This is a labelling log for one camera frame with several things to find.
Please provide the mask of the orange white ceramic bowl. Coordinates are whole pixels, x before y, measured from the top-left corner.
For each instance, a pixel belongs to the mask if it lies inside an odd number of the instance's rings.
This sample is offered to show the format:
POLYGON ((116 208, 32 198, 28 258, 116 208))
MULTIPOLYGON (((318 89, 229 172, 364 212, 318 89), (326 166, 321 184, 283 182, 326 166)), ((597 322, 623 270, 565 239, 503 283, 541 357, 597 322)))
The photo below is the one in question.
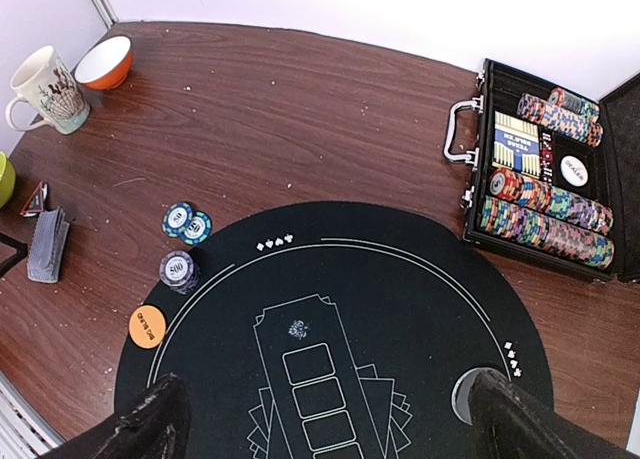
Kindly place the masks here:
POLYGON ((74 78, 94 91, 106 91, 119 87, 127 78, 133 65, 132 41, 119 35, 94 46, 78 63, 74 78))

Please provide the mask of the blue playing card box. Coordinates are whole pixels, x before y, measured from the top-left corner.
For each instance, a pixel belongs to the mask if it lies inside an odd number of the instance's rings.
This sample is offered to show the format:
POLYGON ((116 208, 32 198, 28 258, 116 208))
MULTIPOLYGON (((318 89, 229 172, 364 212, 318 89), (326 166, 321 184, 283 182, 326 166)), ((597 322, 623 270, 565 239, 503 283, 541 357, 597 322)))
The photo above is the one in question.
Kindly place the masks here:
POLYGON ((539 178, 541 164, 538 126, 496 111, 492 165, 539 178))

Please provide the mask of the white floral ceramic mug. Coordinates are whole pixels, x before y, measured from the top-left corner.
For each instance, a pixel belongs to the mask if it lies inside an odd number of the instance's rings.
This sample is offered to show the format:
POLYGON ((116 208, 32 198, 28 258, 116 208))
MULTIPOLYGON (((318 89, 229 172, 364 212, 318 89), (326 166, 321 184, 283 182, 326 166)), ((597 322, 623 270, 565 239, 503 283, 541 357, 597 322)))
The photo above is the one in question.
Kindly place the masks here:
POLYGON ((10 88, 15 97, 5 108, 5 120, 18 132, 50 126, 69 135, 86 122, 91 111, 71 72, 51 45, 36 50, 22 62, 11 77, 10 88), (12 112, 19 102, 29 104, 41 120, 18 126, 12 112))

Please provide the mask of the purple poker chip stack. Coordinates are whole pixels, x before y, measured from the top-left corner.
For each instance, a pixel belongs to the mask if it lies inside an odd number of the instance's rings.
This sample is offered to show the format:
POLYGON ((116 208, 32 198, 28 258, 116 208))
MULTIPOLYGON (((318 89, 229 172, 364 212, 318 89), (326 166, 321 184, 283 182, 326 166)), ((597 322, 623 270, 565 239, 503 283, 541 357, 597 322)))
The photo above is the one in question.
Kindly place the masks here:
POLYGON ((162 259, 159 277, 173 292, 187 295, 198 286, 200 268, 188 252, 174 250, 162 259))

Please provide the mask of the orange big blind button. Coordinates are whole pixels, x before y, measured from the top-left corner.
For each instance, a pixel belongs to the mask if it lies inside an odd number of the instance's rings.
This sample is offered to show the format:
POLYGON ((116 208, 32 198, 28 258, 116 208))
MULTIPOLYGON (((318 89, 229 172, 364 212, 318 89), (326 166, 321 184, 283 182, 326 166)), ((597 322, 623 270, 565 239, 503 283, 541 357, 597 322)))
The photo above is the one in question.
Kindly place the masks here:
POLYGON ((162 311, 153 305, 142 305, 130 316, 129 337, 142 349, 153 349, 161 344, 166 331, 166 319, 162 311))

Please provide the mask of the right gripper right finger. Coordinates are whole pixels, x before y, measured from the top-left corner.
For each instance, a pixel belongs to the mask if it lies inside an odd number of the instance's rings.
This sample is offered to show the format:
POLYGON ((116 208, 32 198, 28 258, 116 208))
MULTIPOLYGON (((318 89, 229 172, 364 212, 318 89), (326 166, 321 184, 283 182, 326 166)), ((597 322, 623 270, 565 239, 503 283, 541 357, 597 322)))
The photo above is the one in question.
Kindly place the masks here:
POLYGON ((469 392, 479 458, 634 458, 636 455, 556 414, 493 370, 469 392))

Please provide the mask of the left aluminium corner post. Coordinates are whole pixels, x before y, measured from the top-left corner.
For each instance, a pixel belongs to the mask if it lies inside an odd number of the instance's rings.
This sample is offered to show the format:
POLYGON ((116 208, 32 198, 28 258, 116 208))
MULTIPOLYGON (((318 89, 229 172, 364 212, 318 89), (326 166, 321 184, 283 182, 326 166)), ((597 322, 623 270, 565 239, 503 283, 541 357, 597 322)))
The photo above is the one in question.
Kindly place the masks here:
POLYGON ((101 21, 107 29, 111 29, 119 22, 115 9, 110 0, 90 0, 96 9, 101 21))

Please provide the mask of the white dealer button in case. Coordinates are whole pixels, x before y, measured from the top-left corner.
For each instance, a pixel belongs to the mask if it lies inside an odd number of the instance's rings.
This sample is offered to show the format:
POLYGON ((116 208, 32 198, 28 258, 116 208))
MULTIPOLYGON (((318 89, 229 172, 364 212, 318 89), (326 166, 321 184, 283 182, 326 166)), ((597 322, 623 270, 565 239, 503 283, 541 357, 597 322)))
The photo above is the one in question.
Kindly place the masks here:
POLYGON ((564 180, 574 187, 583 187, 589 180, 589 173, 585 164, 572 155, 566 155, 562 158, 560 171, 564 180))

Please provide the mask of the grey dealer button on mat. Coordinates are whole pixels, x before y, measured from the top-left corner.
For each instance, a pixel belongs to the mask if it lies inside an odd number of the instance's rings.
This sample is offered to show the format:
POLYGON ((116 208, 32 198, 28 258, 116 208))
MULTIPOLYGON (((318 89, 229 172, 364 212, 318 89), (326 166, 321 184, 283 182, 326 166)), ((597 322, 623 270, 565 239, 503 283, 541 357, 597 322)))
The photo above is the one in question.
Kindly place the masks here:
POLYGON ((455 416, 469 426, 472 425, 469 395, 472 385, 481 371, 482 368, 476 367, 463 373, 455 382, 451 393, 451 408, 455 416))

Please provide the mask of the grey playing card deck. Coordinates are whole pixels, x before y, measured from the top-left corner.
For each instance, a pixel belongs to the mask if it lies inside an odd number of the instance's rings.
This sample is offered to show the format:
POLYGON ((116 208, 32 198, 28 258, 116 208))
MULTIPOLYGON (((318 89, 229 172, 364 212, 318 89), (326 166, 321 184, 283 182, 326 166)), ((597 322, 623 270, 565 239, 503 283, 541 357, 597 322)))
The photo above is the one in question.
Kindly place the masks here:
POLYGON ((53 284, 59 280, 69 227, 62 207, 39 215, 28 254, 29 280, 45 284, 53 284))

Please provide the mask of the red dice in case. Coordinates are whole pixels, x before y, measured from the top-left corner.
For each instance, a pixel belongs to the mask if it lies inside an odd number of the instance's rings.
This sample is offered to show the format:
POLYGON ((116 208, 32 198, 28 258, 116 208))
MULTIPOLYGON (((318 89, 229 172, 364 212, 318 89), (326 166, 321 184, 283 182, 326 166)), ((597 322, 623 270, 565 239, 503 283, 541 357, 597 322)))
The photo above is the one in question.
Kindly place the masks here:
POLYGON ((543 131, 541 133, 539 147, 540 147, 539 158, 540 158, 540 168, 541 168, 540 179, 543 182, 552 184, 553 177, 554 177, 553 139, 548 132, 543 131))

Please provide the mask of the poker chip row in case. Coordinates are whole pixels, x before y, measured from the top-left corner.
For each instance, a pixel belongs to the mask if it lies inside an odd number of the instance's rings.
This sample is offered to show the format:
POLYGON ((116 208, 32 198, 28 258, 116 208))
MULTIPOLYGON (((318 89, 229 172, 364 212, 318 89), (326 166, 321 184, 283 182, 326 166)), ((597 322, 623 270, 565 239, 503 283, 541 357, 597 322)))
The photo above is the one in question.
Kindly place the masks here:
POLYGON ((529 122, 593 148, 600 145, 604 134, 599 123, 528 93, 521 95, 517 114, 529 122))
POLYGON ((509 169, 493 172, 489 191, 501 200, 601 235, 607 236, 614 224, 609 207, 509 169))
POLYGON ((601 234, 490 196, 481 206, 479 229, 600 270, 607 269, 615 255, 614 242, 601 234))
POLYGON ((549 95, 548 102, 580 115, 591 123, 598 122, 600 109, 596 103, 563 88, 554 88, 549 95))

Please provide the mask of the round black poker mat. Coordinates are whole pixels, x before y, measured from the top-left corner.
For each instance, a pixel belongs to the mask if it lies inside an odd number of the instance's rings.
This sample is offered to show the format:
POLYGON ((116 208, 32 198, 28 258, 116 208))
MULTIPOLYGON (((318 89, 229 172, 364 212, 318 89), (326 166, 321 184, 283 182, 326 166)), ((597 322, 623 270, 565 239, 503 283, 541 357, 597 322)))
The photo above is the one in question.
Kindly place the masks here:
POLYGON ((451 395, 479 367, 553 401, 522 301, 427 218, 304 203, 229 225, 190 254, 196 290, 154 287, 165 338, 125 344, 115 390, 122 407, 180 377, 190 458, 471 458, 451 395))

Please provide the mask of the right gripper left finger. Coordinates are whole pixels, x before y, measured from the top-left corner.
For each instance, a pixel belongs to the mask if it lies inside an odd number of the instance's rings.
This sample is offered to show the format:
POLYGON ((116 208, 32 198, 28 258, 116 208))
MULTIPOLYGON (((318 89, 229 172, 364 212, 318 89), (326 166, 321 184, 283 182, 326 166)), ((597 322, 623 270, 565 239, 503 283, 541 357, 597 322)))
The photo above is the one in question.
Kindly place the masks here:
POLYGON ((45 458, 184 458, 191 406, 182 379, 166 374, 97 426, 45 458))

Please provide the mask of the black poker chip case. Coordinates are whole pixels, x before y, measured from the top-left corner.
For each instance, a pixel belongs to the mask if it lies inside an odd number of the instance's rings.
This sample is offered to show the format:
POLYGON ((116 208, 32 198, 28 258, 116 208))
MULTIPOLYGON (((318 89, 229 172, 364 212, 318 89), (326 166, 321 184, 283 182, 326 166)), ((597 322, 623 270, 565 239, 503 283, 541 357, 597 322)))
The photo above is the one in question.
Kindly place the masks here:
POLYGON ((530 262, 541 267, 580 277, 586 280, 635 282, 639 278, 639 82, 631 79, 596 103, 600 114, 598 122, 604 130, 599 146, 593 148, 563 134, 539 128, 539 141, 543 131, 553 139, 554 177, 551 185, 595 200, 609 207, 614 216, 610 233, 605 236, 615 245, 613 263, 605 270, 592 268, 572 260, 519 245, 479 229, 481 206, 489 191, 491 175, 497 169, 492 165, 494 140, 494 113, 508 114, 529 122, 517 114, 523 93, 548 102, 554 88, 563 88, 552 82, 518 70, 506 64, 486 60, 477 78, 475 97, 455 103, 451 114, 463 111, 478 116, 478 135, 474 147, 466 152, 444 151, 445 158, 472 169, 471 185, 464 194, 466 210, 463 237, 493 252, 530 262), (580 159, 589 173, 583 187, 567 183, 560 171, 560 161, 566 155, 580 159))

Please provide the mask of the black red triangle marker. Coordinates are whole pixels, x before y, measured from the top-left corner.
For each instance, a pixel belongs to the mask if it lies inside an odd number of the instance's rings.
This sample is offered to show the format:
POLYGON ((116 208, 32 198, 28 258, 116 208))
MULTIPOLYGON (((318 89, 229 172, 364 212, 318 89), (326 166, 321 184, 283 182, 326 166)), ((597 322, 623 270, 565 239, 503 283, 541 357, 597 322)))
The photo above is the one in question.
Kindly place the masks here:
POLYGON ((25 203, 20 215, 24 218, 31 218, 44 212, 46 210, 48 195, 49 186, 46 182, 41 181, 34 189, 29 200, 25 203))

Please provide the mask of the lime green bowl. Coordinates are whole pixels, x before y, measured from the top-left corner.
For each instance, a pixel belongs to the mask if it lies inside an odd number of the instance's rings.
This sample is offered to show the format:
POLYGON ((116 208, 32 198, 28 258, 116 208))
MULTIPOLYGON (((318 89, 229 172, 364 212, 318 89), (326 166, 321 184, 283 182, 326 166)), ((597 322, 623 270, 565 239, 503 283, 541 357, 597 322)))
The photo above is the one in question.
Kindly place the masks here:
POLYGON ((11 199, 16 182, 16 171, 8 155, 0 152, 0 207, 11 199))

